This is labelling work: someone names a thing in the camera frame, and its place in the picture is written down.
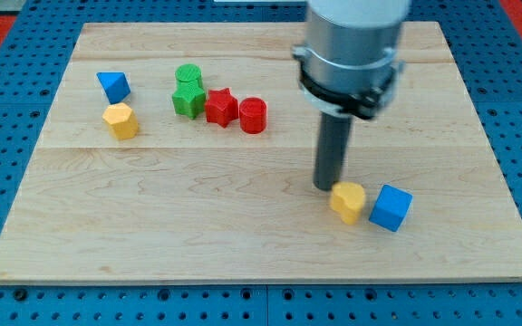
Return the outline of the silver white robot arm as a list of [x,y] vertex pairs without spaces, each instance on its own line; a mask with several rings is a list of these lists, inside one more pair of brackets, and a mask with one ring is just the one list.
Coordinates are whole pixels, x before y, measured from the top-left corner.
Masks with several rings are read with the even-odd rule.
[[401,25],[411,0],[308,0],[292,47],[305,98],[327,118],[374,118],[393,100],[403,62]]

